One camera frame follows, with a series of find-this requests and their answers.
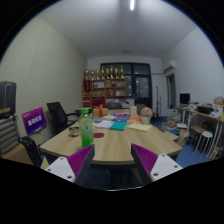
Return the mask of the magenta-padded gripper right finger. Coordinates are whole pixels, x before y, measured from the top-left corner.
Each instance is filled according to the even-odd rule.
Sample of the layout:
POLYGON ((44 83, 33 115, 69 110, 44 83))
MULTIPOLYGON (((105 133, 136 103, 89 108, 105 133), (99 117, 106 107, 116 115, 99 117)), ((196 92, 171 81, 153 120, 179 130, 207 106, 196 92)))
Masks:
POLYGON ((136 144, 131 145, 131 155, 143 185, 157 181, 182 169, 167 154, 157 155, 136 144))

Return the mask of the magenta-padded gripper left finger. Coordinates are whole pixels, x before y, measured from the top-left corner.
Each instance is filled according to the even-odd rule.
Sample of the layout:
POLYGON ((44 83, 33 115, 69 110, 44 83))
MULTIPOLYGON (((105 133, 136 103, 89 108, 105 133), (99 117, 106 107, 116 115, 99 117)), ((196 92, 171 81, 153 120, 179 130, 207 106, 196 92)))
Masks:
POLYGON ((59 157, 46 168, 46 171, 83 186, 94 155, 94 146, 90 145, 69 157, 59 157))

